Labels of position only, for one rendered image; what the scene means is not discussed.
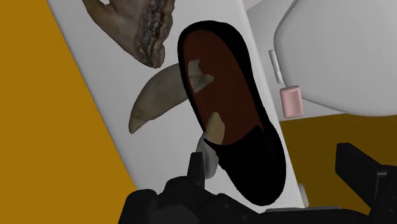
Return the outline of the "pale curved horn-shaped object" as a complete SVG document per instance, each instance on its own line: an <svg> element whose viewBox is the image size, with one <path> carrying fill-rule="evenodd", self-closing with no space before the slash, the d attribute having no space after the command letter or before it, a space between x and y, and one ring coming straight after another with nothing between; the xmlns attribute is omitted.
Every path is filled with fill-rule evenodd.
<svg viewBox="0 0 397 224"><path fill-rule="evenodd" d="M225 135L225 124L218 112L213 112L206 126L206 131L200 137L196 152L202 152L205 179L212 178L218 167L219 158L216 152L204 141L205 139L214 144L221 144Z"/></svg>

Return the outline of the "brown rough rock-like lump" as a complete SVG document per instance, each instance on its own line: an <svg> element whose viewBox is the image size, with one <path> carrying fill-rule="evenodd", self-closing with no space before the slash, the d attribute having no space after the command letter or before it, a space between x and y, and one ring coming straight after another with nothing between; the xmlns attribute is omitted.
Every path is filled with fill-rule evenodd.
<svg viewBox="0 0 397 224"><path fill-rule="evenodd" d="M145 66L162 66L175 0L82 1L92 20L123 50Z"/></svg>

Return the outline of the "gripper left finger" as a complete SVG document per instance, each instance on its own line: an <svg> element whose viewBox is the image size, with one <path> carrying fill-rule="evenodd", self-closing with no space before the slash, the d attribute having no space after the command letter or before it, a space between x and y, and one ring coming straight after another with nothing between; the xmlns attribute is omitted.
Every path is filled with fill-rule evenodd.
<svg viewBox="0 0 397 224"><path fill-rule="evenodd" d="M209 211L215 196L204 189L203 155L190 155L188 172L168 180L162 193L151 189L132 192L118 224L218 224Z"/></svg>

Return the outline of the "black shoe with red insole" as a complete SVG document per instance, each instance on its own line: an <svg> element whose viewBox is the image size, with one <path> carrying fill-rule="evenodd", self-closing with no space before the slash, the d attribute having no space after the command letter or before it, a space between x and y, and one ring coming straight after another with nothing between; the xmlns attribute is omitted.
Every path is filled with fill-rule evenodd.
<svg viewBox="0 0 397 224"><path fill-rule="evenodd" d="M203 137L236 189L250 203L276 201L286 182L282 141L270 121L254 81L249 51L230 24L201 21L189 25L178 40L181 79L204 132L211 115L219 115L222 140Z"/></svg>

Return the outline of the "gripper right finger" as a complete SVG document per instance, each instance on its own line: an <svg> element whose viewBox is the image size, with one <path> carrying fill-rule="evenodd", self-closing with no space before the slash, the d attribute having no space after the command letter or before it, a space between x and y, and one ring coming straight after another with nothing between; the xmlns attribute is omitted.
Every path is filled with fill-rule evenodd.
<svg viewBox="0 0 397 224"><path fill-rule="evenodd" d="M351 143L338 143L335 172L371 208L368 224L397 224L397 166L382 165Z"/></svg>

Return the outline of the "small pink block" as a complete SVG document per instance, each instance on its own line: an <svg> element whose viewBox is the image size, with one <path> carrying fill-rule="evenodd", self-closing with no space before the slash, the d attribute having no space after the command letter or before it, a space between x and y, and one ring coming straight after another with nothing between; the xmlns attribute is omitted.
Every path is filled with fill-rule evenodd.
<svg viewBox="0 0 397 224"><path fill-rule="evenodd" d="M302 94L298 85L280 89L280 96L285 118L303 116Z"/></svg>

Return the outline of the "grey curved horn-shaped object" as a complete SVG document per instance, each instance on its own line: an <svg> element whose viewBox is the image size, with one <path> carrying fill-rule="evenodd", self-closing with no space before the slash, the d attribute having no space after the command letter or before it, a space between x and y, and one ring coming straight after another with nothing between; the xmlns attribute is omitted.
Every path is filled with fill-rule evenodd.
<svg viewBox="0 0 397 224"><path fill-rule="evenodd" d="M215 79L204 74L200 60L188 63L188 84L193 93L198 93ZM146 122L154 120L188 99L179 64L159 71L145 84L132 107L129 118L129 132L134 134Z"/></svg>

